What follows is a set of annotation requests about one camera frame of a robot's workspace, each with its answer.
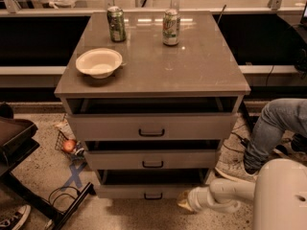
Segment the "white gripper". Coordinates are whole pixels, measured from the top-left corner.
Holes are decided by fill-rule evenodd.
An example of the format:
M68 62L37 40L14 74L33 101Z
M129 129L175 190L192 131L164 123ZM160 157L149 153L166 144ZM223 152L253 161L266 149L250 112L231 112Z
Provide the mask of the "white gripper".
M208 187L197 187L184 191L177 197L177 205L191 212L200 212L214 205L214 200Z

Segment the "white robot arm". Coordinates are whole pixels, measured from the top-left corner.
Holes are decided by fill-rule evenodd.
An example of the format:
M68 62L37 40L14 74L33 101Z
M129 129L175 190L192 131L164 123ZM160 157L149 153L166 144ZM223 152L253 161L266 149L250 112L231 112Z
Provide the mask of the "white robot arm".
M307 167L273 159L254 183L218 178L182 192L177 204L192 212L234 213L244 201L253 203L252 230L307 230Z

